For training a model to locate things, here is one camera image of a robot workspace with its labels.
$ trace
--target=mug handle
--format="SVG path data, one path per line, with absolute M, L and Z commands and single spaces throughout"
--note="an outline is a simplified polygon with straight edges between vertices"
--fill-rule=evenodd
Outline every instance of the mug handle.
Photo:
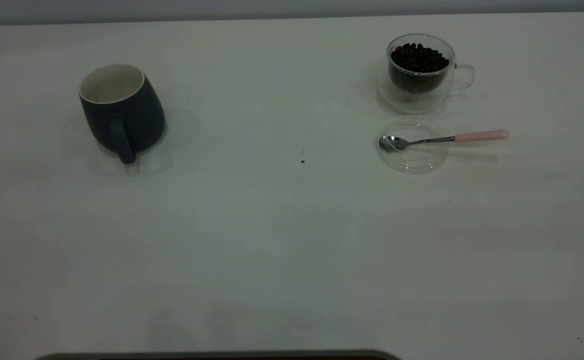
M 469 64 L 455 64 L 454 66 L 454 71 L 458 70 L 465 70 L 465 71 L 470 71 L 470 74 L 472 75 L 470 77 L 470 81 L 465 83 L 465 84 L 461 84 L 461 85 L 457 85 L 454 86 L 452 85 L 452 94 L 458 94 L 461 91 L 464 91 L 465 89 L 467 89 L 468 87 L 470 87 L 472 85 L 472 83 L 474 82 L 474 66 L 471 66 Z
M 114 142 L 114 148 L 118 152 L 118 157 L 121 158 L 123 164 L 133 164 L 136 161 L 136 154 L 132 151 L 130 142 L 127 140 L 125 133 L 125 122 L 121 114 L 114 115 L 112 121 L 109 123 L 109 133 Z

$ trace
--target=mug rim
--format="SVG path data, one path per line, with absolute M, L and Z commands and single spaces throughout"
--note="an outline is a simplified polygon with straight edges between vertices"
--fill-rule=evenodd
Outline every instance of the mug rim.
M 85 84 L 86 80 L 89 79 L 91 76 L 95 75 L 95 73 L 102 71 L 106 68 L 118 68 L 118 67 L 127 67 L 127 68 L 132 68 L 136 71 L 138 71 L 140 73 L 140 75 L 143 77 L 143 79 L 141 80 L 141 84 L 138 86 L 138 88 L 136 88 L 130 95 L 125 96 L 124 98 L 119 98 L 117 100 L 114 101 L 92 101 L 89 100 L 88 98 L 86 98 L 83 93 L 82 93 L 82 88 L 83 88 L 83 84 Z M 107 64 L 105 66 L 101 66 L 100 68 L 96 68 L 94 69 L 91 73 L 89 73 L 88 75 L 86 75 L 83 80 L 81 81 L 81 84 L 79 84 L 79 96 L 81 97 L 81 99 L 87 101 L 88 103 L 91 104 L 96 104 L 96 105 L 108 105 L 108 104 L 116 104 L 116 103 L 120 103 L 121 101 L 127 100 L 129 98 L 131 98 L 132 96 L 136 95 L 136 93 L 138 93 L 138 91 L 140 91 L 140 89 L 143 87 L 143 85 L 145 85 L 145 73 L 140 69 L 137 68 L 136 66 L 133 66 L 133 64 Z
M 392 43 L 394 43 L 395 41 L 397 41 L 398 39 L 403 39 L 403 38 L 408 38 L 408 37 L 427 37 L 427 38 L 433 38 L 433 39 L 437 39 L 438 41 L 440 41 L 441 43 L 445 44 L 445 46 L 447 46 L 448 48 L 450 48 L 450 52 L 452 53 L 452 59 L 450 59 L 450 63 L 447 64 L 447 66 L 445 68 L 442 68 L 439 71 L 432 71 L 432 72 L 418 72 L 418 71 L 411 71 L 408 70 L 406 68 L 401 68 L 400 66 L 398 66 L 397 64 L 394 63 L 394 60 L 392 60 L 392 51 L 393 51 L 393 46 Z M 416 76 L 435 76 L 435 75 L 439 75 L 444 73 L 445 71 L 448 71 L 450 68 L 452 68 L 454 66 L 454 64 L 456 64 L 456 53 L 454 52 L 454 48 L 452 47 L 452 45 L 450 45 L 449 43 L 447 43 L 447 41 L 445 41 L 444 39 L 441 39 L 438 36 L 434 36 L 434 35 L 430 35 L 430 34 L 424 34 L 424 33 L 420 33 L 420 32 L 413 32 L 411 34 L 405 34 L 405 35 L 401 35 L 395 39 L 393 39 L 392 41 L 390 41 L 390 44 L 388 44 L 387 46 L 387 59 L 390 60 L 390 64 L 392 65 L 393 68 L 399 70 L 399 71 L 403 71 L 404 73 L 410 74 L 410 75 L 416 75 Z

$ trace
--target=glass cup handle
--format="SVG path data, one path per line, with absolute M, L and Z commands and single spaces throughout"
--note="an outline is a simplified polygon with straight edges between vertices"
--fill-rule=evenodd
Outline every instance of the glass cup handle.
M 469 64 L 465 64 L 465 65 L 464 64 L 456 64 L 454 66 L 454 68 L 456 70 L 470 71 L 470 74 L 471 74 L 470 81 L 469 82 L 465 82 L 465 83 L 462 83 L 462 84 L 459 84 L 459 85 L 458 84 L 457 85 L 452 85 L 452 94 L 453 93 L 454 94 L 458 94 L 459 92 L 464 91 L 465 89 L 467 89 L 468 87 L 470 87 L 472 85 L 472 83 L 474 82 L 474 75 L 475 75 L 475 73 L 474 73 L 474 66 L 471 66 Z

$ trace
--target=coffee bean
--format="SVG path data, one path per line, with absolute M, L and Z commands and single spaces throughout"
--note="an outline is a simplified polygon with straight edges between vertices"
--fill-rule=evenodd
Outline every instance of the coffee bean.
M 390 54 L 392 62 L 399 68 L 414 73 L 436 73 L 449 65 L 449 60 L 443 54 L 423 44 L 406 43 L 395 48 Z M 404 91 L 413 94 L 422 94 L 432 91 L 441 84 L 445 74 L 432 76 L 415 76 L 401 70 L 389 67 L 392 82 Z

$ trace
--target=pink spoon handle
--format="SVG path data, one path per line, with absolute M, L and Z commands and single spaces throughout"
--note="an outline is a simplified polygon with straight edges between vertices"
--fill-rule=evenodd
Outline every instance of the pink spoon handle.
M 507 130 L 492 130 L 483 132 L 470 132 L 468 134 L 460 134 L 454 137 L 454 142 L 482 142 L 482 141 L 501 141 L 507 139 L 509 133 Z

